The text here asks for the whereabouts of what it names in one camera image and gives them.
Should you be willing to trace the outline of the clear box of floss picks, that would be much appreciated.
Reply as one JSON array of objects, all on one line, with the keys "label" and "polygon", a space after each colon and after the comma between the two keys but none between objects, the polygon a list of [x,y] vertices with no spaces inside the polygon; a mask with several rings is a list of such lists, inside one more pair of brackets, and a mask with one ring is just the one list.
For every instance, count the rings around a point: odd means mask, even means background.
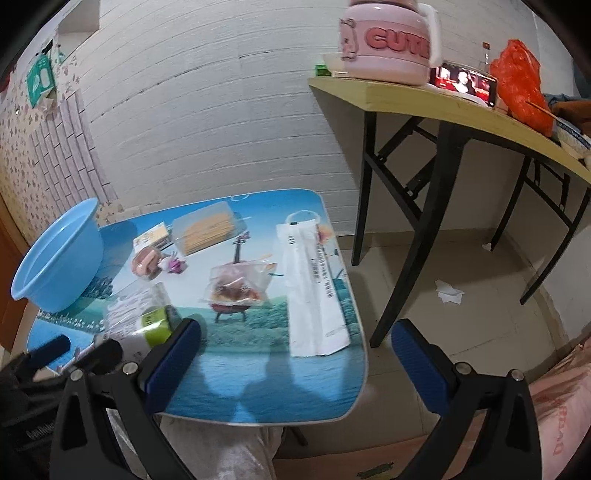
[{"label": "clear box of floss picks", "polygon": [[169,296],[161,282],[137,283],[121,290],[109,300],[104,310],[104,330],[106,338],[121,339],[124,323],[133,315],[140,315],[148,309],[169,305]]}]

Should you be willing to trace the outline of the hello kitty figurine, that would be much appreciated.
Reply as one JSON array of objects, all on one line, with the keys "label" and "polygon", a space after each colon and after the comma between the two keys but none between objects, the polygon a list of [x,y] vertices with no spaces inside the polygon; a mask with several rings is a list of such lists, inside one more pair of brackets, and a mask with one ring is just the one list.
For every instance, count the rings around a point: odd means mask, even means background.
[{"label": "hello kitty figurine", "polygon": [[171,255],[164,255],[158,261],[158,268],[169,274],[181,274],[186,269],[186,262],[173,252]]}]

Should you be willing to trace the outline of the pink earbud case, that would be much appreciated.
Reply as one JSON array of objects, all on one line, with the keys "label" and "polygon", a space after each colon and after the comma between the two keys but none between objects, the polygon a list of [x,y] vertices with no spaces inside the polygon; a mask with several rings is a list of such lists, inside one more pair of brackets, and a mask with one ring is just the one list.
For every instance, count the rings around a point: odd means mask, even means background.
[{"label": "pink earbud case", "polygon": [[132,273],[139,278],[151,280],[161,272],[159,263],[163,259],[164,254],[157,248],[144,247],[132,259]]}]

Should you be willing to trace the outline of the white long pouch packet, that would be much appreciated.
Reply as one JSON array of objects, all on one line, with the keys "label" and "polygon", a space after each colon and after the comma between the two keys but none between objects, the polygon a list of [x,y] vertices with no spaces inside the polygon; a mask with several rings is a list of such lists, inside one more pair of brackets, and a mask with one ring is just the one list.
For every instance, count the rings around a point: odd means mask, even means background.
[{"label": "white long pouch packet", "polygon": [[329,356],[349,346],[349,330],[325,254],[318,222],[276,226],[287,288],[290,355]]}]

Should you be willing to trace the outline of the clear bag of snacks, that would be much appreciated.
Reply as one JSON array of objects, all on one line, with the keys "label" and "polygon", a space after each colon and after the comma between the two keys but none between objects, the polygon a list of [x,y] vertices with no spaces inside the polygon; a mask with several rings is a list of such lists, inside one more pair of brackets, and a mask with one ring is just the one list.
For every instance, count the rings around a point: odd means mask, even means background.
[{"label": "clear bag of snacks", "polygon": [[260,306],[269,299],[267,288],[276,263],[243,261],[213,267],[204,290],[204,301],[224,306]]}]

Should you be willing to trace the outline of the clear box of toothpicks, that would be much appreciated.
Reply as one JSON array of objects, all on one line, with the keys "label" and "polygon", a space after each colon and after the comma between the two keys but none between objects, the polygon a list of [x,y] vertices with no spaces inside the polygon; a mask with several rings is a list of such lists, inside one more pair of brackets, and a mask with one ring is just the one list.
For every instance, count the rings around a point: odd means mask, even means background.
[{"label": "clear box of toothpicks", "polygon": [[238,221],[226,201],[187,213],[172,222],[173,243],[188,256],[238,234]]}]

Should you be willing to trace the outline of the crumpled white paper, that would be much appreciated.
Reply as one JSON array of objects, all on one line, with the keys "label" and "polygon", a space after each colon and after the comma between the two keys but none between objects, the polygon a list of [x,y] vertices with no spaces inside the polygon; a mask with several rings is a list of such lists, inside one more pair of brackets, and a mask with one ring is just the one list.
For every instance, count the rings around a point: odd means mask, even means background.
[{"label": "crumpled white paper", "polygon": [[465,294],[464,291],[462,291],[460,289],[456,289],[452,285],[450,285],[449,283],[444,282],[442,280],[436,280],[435,284],[436,284],[436,291],[437,291],[438,297],[441,299],[441,301],[444,304],[447,304],[447,303],[451,303],[451,304],[455,304],[455,305],[462,304],[463,296]]}]

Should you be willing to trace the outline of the white yellow carton box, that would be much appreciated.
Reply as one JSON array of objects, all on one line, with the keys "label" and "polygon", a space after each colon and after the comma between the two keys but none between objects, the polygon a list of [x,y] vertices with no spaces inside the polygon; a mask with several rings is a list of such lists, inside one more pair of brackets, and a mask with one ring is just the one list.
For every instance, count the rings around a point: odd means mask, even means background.
[{"label": "white yellow carton box", "polygon": [[135,253],[139,253],[146,247],[162,250],[171,243],[170,232],[165,223],[160,222],[133,239],[133,250]]}]

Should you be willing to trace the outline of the small printed folding table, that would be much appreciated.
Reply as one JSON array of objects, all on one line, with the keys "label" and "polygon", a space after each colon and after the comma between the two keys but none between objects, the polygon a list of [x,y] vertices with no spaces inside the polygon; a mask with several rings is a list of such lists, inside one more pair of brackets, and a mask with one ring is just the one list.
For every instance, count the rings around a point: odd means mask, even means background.
[{"label": "small printed folding table", "polygon": [[[230,425],[332,422],[353,409],[368,362],[355,296],[322,197],[286,189],[231,196],[245,241],[228,239],[186,259],[180,274],[161,273],[170,304],[200,323],[202,339],[166,411],[171,416]],[[338,352],[294,357],[288,341],[288,292],[280,224],[315,221],[322,229],[325,281],[339,300],[349,345]],[[235,259],[270,266],[266,303],[242,312],[216,312],[206,298],[211,270]]]}]

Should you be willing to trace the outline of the blue plastic basin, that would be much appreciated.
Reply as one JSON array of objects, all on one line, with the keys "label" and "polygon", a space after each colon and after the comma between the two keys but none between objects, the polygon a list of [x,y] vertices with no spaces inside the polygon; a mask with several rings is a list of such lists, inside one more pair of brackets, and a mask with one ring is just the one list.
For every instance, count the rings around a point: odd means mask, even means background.
[{"label": "blue plastic basin", "polygon": [[103,258],[97,208],[97,199],[83,200],[44,231],[14,275],[13,299],[26,299],[44,312],[57,313],[82,295]]}]

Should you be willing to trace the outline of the yellow top folding table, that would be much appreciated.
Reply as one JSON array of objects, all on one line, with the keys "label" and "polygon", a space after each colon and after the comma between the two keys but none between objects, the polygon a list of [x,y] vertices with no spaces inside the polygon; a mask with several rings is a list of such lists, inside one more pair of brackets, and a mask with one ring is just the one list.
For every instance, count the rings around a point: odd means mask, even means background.
[{"label": "yellow top folding table", "polygon": [[[571,179],[590,180],[590,171],[583,161],[507,115],[444,94],[436,88],[333,77],[313,77],[308,85],[363,112],[361,185],[353,235],[353,265],[361,261],[373,178],[381,180],[414,230],[402,271],[370,336],[370,347],[377,348],[383,343],[412,293],[439,234],[464,149],[471,141],[502,147],[523,156],[510,201],[491,240],[493,245],[500,241],[525,186],[529,186],[567,228],[558,249],[520,301],[526,303],[531,298],[566,251],[590,203],[590,195],[585,193],[575,216],[569,217],[566,213]],[[435,144],[437,151],[407,183],[401,183],[388,168],[387,160],[413,134]]]}]

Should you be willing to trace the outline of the smartphone with lit screen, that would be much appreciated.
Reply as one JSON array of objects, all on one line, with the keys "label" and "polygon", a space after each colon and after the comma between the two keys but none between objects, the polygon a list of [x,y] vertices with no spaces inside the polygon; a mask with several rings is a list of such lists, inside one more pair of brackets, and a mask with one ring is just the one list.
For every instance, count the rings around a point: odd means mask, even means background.
[{"label": "smartphone with lit screen", "polygon": [[469,66],[444,61],[431,70],[429,83],[481,106],[497,103],[497,79]]}]

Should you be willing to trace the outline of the orange plastic bag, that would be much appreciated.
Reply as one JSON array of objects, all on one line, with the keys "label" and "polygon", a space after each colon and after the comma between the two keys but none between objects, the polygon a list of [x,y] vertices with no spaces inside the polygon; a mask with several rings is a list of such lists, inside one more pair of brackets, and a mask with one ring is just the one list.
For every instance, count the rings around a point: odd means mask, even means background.
[{"label": "orange plastic bag", "polygon": [[540,63],[518,39],[510,39],[490,72],[497,79],[497,93],[510,115],[545,137],[552,135],[554,119],[541,92]]}]

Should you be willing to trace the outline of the small green box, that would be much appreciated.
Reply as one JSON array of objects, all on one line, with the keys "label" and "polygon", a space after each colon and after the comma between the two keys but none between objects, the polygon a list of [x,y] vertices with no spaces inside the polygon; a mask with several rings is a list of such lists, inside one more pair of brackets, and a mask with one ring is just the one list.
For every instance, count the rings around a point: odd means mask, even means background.
[{"label": "small green box", "polygon": [[331,77],[332,72],[329,71],[329,68],[325,64],[317,64],[315,65],[315,77]]}]

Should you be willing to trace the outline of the pink cute lunch pot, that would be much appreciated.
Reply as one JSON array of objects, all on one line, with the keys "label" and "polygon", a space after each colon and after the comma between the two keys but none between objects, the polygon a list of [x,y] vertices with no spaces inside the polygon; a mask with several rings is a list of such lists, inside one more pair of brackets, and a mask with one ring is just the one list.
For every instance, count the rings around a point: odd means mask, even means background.
[{"label": "pink cute lunch pot", "polygon": [[353,78],[423,86],[443,64],[438,11],[418,1],[352,1],[339,39]]}]

